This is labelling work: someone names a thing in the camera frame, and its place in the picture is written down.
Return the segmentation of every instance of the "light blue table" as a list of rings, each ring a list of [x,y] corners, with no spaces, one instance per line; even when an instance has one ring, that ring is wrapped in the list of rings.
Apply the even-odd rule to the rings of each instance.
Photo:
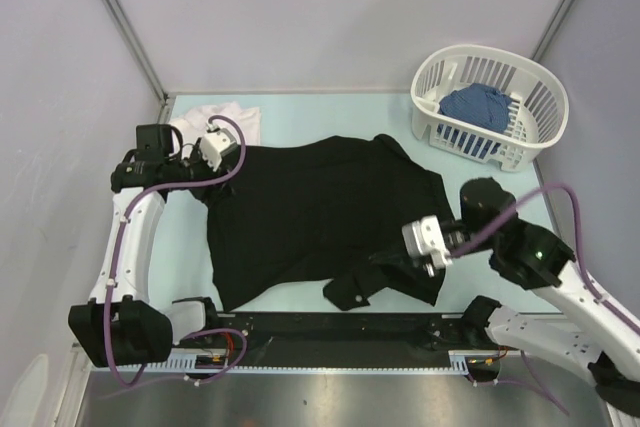
[[[267,95],[182,95],[176,99],[172,116],[192,107],[237,101],[242,107],[261,107],[262,145],[292,147],[341,135],[371,139],[379,133],[394,137],[409,156],[444,179],[447,196],[457,218],[458,192],[475,177],[494,177],[516,197],[538,187],[533,166],[524,172],[503,173],[496,165],[478,164],[417,140],[411,133],[412,103],[406,94],[267,94]],[[542,198],[525,206],[522,218],[551,228]],[[220,297],[212,283],[211,258],[206,241],[207,211],[189,193],[174,192],[160,220],[151,258],[149,292],[156,308],[171,300],[194,295],[211,297],[218,308]],[[362,312],[463,312],[476,295],[497,299],[521,312],[557,310],[503,280],[489,268],[488,253],[460,259],[449,268],[435,307],[385,289],[369,299]],[[322,296],[326,281],[298,282],[275,286],[238,310],[335,312],[338,309]]]

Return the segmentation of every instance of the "cable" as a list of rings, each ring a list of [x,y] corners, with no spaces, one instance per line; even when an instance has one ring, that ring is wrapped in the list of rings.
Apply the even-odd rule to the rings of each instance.
[[[222,377],[229,370],[233,369],[236,365],[238,365],[240,363],[240,361],[244,358],[244,355],[247,353],[247,345],[248,345],[247,338],[239,330],[224,328],[224,329],[211,329],[211,330],[203,330],[203,331],[200,331],[200,332],[194,332],[193,334],[187,335],[183,339],[183,340],[195,339],[197,337],[204,337],[205,335],[224,334],[224,333],[234,334],[234,335],[237,335],[238,337],[240,337],[242,339],[242,348],[240,349],[240,353],[238,354],[238,356],[235,358],[235,360],[233,362],[227,364],[227,366],[224,367],[222,370],[220,370],[220,372],[216,372],[214,375],[212,375],[211,377],[209,377],[207,379],[197,380],[195,382],[196,386],[197,385],[202,385],[202,384],[208,384],[210,382],[213,382],[214,380],[219,379],[220,377]]]
[[[494,362],[498,362],[502,359],[504,359],[507,354],[509,353],[509,349],[507,347],[499,347],[498,350],[498,355],[494,356],[494,357],[484,357],[484,358],[480,358],[480,359],[469,359],[467,360],[468,363],[470,364],[479,364],[479,365],[491,365]]]
[[[227,359],[229,359],[235,350],[235,345],[233,345],[233,338],[231,337],[231,334],[225,332],[223,335],[225,339],[227,339]]]
[[[184,149],[185,149],[185,148],[187,148],[188,146],[191,146],[191,150],[189,151],[189,153],[188,153],[188,154],[185,154],[185,153],[184,153]],[[194,145],[194,144],[192,144],[191,142],[187,142],[186,144],[184,144],[184,145],[182,146],[182,150],[180,151],[180,154],[181,154],[182,156],[184,156],[184,158],[185,158],[185,159],[188,159],[188,158],[189,158],[189,156],[191,155],[191,152],[193,152],[193,149],[194,149],[194,148],[195,148],[195,145]]]
[[[529,358],[527,357],[527,354],[525,353],[524,350],[520,351],[520,357],[522,358],[522,361],[524,362],[525,367],[527,368],[527,370],[531,374],[531,377],[533,377],[533,380],[536,381],[536,384],[538,384],[538,386],[540,386],[540,388],[544,391],[544,393],[551,400],[551,402],[556,404],[556,407],[558,407],[568,417],[569,416],[569,411],[566,409],[566,407],[564,405],[562,405],[562,402],[560,402],[558,400],[558,398],[551,393],[549,388],[546,385],[544,385],[544,383],[542,382],[542,379],[540,378],[538,373],[533,368],[533,365],[531,365],[531,362],[529,361]]]
[[[530,390],[535,394],[539,395],[545,400],[548,400],[552,404],[554,404],[560,411],[569,416],[569,411],[562,405],[553,395],[545,392],[542,388],[538,388],[535,385],[527,384],[526,382],[522,382],[520,380],[515,379],[500,379],[500,373],[502,372],[502,363],[500,363],[500,370],[498,371],[498,375],[494,380],[489,380],[487,382],[478,382],[475,380],[471,373],[466,376],[466,379],[473,384],[474,387],[495,387],[497,385],[515,385],[516,387],[522,387],[523,389]]]
[[[113,256],[111,257],[111,267],[109,269],[109,278],[107,281],[107,292],[104,300],[104,315],[102,318],[102,322],[103,322],[104,347],[105,347],[105,354],[107,357],[107,365],[109,366],[109,370],[114,375],[116,380],[118,380],[118,382],[122,384],[122,386],[124,387],[132,387],[133,385],[135,385],[140,380],[140,376],[142,375],[146,367],[146,364],[143,364],[140,367],[140,370],[136,373],[136,375],[131,381],[127,382],[126,380],[124,380],[120,375],[120,372],[118,371],[118,368],[116,366],[116,362],[113,354],[113,345],[111,342],[111,302],[113,300],[113,290],[115,286],[116,273],[118,272],[118,260],[120,259],[120,250],[122,249],[124,231],[129,222],[131,213],[135,209],[138,202],[140,202],[140,200],[142,200],[145,196],[161,190],[190,189],[190,188],[199,188],[199,187],[210,187],[213,185],[222,184],[224,182],[227,182],[229,179],[231,179],[240,171],[240,169],[242,168],[242,165],[244,164],[244,159],[247,151],[244,134],[242,133],[240,126],[235,121],[223,115],[213,115],[209,118],[209,122],[216,119],[220,119],[231,124],[231,126],[237,131],[238,137],[240,138],[240,158],[238,159],[238,163],[231,170],[231,172],[223,175],[222,177],[218,177],[217,179],[203,180],[198,182],[168,182],[166,184],[159,184],[159,185],[154,185],[153,187],[149,187],[148,189],[143,190],[133,198],[131,203],[125,209],[124,215],[122,216],[120,221],[120,225],[118,226],[118,232],[116,234],[116,240],[113,246]]]
[[[205,335],[214,335],[214,334],[234,334],[237,335],[238,337],[240,337],[240,339],[242,340],[242,349],[240,350],[240,353],[238,354],[238,357],[236,358],[236,360],[234,360],[232,363],[230,363],[229,365],[227,365],[225,368],[223,368],[222,370],[220,370],[219,372],[216,372],[215,374],[213,374],[211,377],[208,377],[207,379],[204,380],[196,380],[195,382],[193,382],[194,386],[200,386],[202,384],[207,384],[209,382],[213,382],[216,379],[219,379],[220,377],[222,377],[224,374],[226,374],[229,370],[231,370],[232,368],[236,367],[244,358],[246,352],[247,352],[247,347],[249,345],[249,342],[247,341],[246,337],[242,334],[242,332],[240,332],[239,330],[236,329],[227,329],[227,328],[222,328],[222,329],[213,329],[213,330],[205,330],[202,332],[195,332],[191,335],[188,335],[187,337],[185,337],[185,339],[193,339],[196,337],[203,337]],[[107,395],[103,395],[98,397],[100,400],[108,400],[108,399],[112,399],[114,397],[118,397],[122,394],[128,393],[128,392],[132,392],[134,390],[138,390],[141,389],[142,387],[147,387],[148,385],[153,385],[153,384],[158,384],[160,382],[166,382],[168,380],[189,380],[189,378],[185,378],[184,375],[168,375],[168,376],[163,376],[157,379],[151,379],[151,380],[146,380],[144,382],[141,382],[139,384],[136,384],[135,386],[130,386],[127,387],[125,389],[121,389],[121,390],[117,390],[115,392],[112,392],[110,394]]]
[[[574,229],[576,235],[576,255],[578,257],[578,272],[580,273],[580,277],[582,278],[582,282],[585,287],[591,294],[595,297],[595,299],[600,302],[603,306],[605,306],[613,315],[618,317],[620,321],[622,321],[627,327],[633,330],[638,336],[640,336],[640,326],[636,325],[636,323],[631,320],[627,315],[624,314],[620,309],[618,309],[615,305],[613,305],[608,300],[603,299],[603,295],[601,292],[596,289],[591,283],[591,279],[589,278],[589,272],[585,267],[584,263],[584,251],[582,246],[582,218],[580,214],[580,204],[578,203],[578,196],[575,191],[567,184],[564,183],[553,183],[546,184],[537,189],[532,190],[531,192],[522,196],[518,201],[500,215],[498,215],[495,219],[493,219],[487,226],[482,229],[478,235],[475,235],[469,242],[461,245],[455,251],[451,253],[451,257],[457,258],[462,257],[465,254],[468,254],[473,249],[478,247],[484,241],[486,241],[489,237],[491,237],[494,233],[500,229],[507,221],[516,213],[519,207],[522,207],[526,203],[528,203],[534,197],[551,192],[552,190],[561,189],[564,190],[571,199],[571,205],[573,207],[573,221],[574,221]]]
[[[184,137],[182,137],[182,132],[180,132],[180,129],[178,129],[175,125],[173,124],[167,124],[169,126],[169,129],[176,134],[176,139],[178,139],[178,150],[176,151],[175,154],[171,155],[171,157],[169,157],[169,160],[176,160],[176,159],[180,159],[182,157],[182,149],[184,148]]]
[[[124,154],[124,158],[122,162],[131,162],[131,159],[136,155],[136,149],[130,149],[126,154]]]

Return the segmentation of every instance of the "white wall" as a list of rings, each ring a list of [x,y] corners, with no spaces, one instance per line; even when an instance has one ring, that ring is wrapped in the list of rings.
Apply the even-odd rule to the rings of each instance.
[[[40,353],[40,425],[111,217],[109,174],[158,106],[101,0],[0,0],[0,412]]]
[[[560,143],[540,156],[545,181],[575,187],[587,267],[640,316],[640,1],[577,0],[543,63],[569,94]],[[572,238],[568,202],[553,197]]]
[[[408,90],[434,50],[531,55],[560,0],[121,0],[168,91]]]

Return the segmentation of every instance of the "table surface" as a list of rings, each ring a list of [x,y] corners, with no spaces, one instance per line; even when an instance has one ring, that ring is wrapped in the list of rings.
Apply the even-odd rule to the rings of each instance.
[[[181,95],[172,117],[205,105],[237,101],[243,108],[260,107],[262,145],[293,147],[332,135],[372,139],[379,133],[394,137],[424,168],[442,175],[454,215],[459,218],[458,193],[469,179],[493,177],[520,197],[538,187],[533,165],[520,173],[502,172],[493,163],[480,164],[431,147],[427,136],[411,132],[412,102],[408,94],[260,94]],[[520,210],[523,219],[551,229],[542,197]],[[213,267],[206,241],[206,207],[187,192],[173,192],[156,231],[149,274],[151,304],[164,308],[172,300],[208,296],[222,304],[212,283]],[[500,278],[488,265],[489,253],[457,260],[447,271],[438,301],[431,306],[391,289],[369,299],[361,312],[463,312],[476,295],[485,295],[527,313],[557,312],[530,292]],[[322,295],[327,281],[296,282],[272,287],[238,310],[337,312]]]
[[[194,388],[181,380],[124,392],[109,373],[92,372],[78,427],[602,427],[603,402],[566,370],[531,360],[567,408],[513,385],[475,388],[458,375],[233,374]],[[501,361],[500,377],[535,385],[519,356]],[[110,398],[114,392],[124,392]]]

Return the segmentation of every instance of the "black t-shirt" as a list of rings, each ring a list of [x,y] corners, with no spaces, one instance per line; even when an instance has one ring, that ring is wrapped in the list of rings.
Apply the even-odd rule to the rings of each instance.
[[[230,157],[233,165],[238,152]],[[284,282],[374,270],[389,287],[435,303],[444,279],[368,265],[370,255],[402,242],[403,225],[426,215],[452,219],[440,175],[387,135],[248,147],[243,168],[207,204],[213,281],[227,311]]]

